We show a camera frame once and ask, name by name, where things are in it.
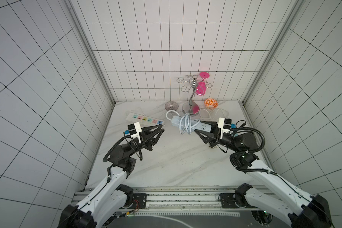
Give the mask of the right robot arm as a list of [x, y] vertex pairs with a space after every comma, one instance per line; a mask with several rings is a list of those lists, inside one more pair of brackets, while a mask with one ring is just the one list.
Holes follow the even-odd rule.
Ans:
[[194, 121], [188, 127], [210, 147], [224, 146], [230, 155], [230, 162], [240, 172], [260, 181], [276, 197], [266, 195], [250, 184], [240, 185], [233, 201], [239, 208], [252, 206], [285, 222], [291, 228], [332, 228], [328, 201], [317, 194], [313, 196], [296, 187], [277, 172], [269, 168], [257, 152], [265, 147], [265, 137], [257, 129], [237, 126], [231, 119], [220, 118], [218, 122]]

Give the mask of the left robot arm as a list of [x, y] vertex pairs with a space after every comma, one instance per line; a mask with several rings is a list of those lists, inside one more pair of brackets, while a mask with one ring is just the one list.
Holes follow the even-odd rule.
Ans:
[[[60, 228], [101, 228], [114, 219], [133, 213], [133, 206], [140, 208], [134, 199], [133, 188], [124, 181], [133, 172], [137, 154], [143, 159], [142, 149], [153, 150], [164, 132], [162, 124], [141, 127], [139, 122], [130, 124], [111, 149], [105, 154], [103, 162], [110, 162], [107, 175], [103, 180], [75, 206], [67, 205], [62, 211], [58, 227]], [[118, 216], [119, 209], [128, 212]]]

